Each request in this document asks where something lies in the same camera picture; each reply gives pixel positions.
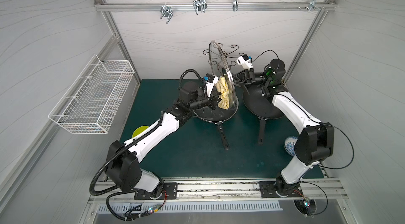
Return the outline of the yellow fluffy cloth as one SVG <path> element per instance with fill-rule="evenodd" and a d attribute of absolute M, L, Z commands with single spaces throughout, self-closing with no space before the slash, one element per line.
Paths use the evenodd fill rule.
<path fill-rule="evenodd" d="M 220 77 L 218 79 L 218 82 L 216 83 L 216 89 L 218 92 L 220 92 L 220 101 L 218 103 L 218 107 L 224 110 L 227 110 L 230 108 L 230 97 L 229 97 L 229 87 L 226 82 L 225 77 Z"/>

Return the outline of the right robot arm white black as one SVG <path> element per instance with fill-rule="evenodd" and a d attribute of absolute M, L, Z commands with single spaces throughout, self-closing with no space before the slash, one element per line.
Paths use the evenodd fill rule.
<path fill-rule="evenodd" d="M 258 143 L 263 143 L 266 122 L 271 119 L 288 118 L 299 134 L 295 155 L 274 184 L 275 192 L 287 197 L 299 188 L 300 179 L 310 169 L 333 154 L 334 128 L 320 122 L 294 100 L 282 83 L 286 73 L 284 61 L 272 59 L 263 72 L 254 70 L 248 55 L 239 56 L 236 63 L 243 70 L 233 75 L 233 81 L 244 89 L 245 107 L 259 118 Z"/>

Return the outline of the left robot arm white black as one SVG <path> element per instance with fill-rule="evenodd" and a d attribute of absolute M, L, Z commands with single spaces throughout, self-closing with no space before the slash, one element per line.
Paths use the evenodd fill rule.
<path fill-rule="evenodd" d="M 187 82 L 180 88 L 179 98 L 164 110 L 158 121 L 145 131 L 123 144 L 115 141 L 110 145 L 105 174 L 122 192 L 140 189 L 158 198 L 162 192 L 163 180 L 140 168 L 140 162 L 168 135 L 188 122 L 195 110 L 208 107 L 214 110 L 220 102 L 220 80 L 204 81 L 203 87 Z"/>

